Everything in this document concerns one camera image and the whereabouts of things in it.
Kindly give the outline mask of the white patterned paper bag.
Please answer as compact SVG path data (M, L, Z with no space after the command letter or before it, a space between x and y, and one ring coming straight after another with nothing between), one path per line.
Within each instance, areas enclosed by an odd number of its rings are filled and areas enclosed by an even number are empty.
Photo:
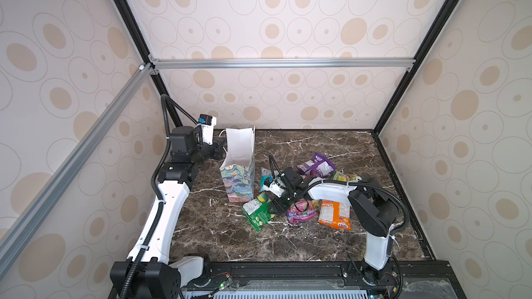
M245 203L254 198L254 142L255 129L225 130L226 157L220 174L230 203Z

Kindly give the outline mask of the purple snack packet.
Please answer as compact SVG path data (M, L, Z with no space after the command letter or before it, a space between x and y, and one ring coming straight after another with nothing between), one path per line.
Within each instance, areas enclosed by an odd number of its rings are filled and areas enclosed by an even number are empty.
M313 158L296 166L301 174L306 176L327 178L335 170L335 165L324 155L315 153Z

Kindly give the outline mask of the orange Fox's snack packet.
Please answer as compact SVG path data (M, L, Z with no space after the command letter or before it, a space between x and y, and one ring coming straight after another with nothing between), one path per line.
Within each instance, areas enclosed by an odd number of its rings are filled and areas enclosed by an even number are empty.
M351 207L347 203L321 201L318 222L339 230L351 230Z

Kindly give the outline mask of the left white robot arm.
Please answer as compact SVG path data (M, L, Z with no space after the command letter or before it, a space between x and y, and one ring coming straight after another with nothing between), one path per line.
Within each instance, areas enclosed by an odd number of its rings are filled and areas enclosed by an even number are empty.
M141 235L122 262L115 262L110 278L119 298L181 298L181 288L208 277L206 258L185 256L170 262L175 227L200 168L220 160L224 138L213 125L177 127L167 132L166 148L151 179L156 198Z

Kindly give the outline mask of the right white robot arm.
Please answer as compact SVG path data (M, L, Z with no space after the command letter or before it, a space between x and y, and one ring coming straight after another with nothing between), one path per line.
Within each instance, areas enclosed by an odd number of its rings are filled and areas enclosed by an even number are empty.
M300 200L311 199L344 203L355 213L366 231L366 252L362 271L366 275L382 273L392 256L393 239L410 224L406 206L377 181L354 181L303 177L288 167L265 180L264 190L275 195L269 212L281 215Z

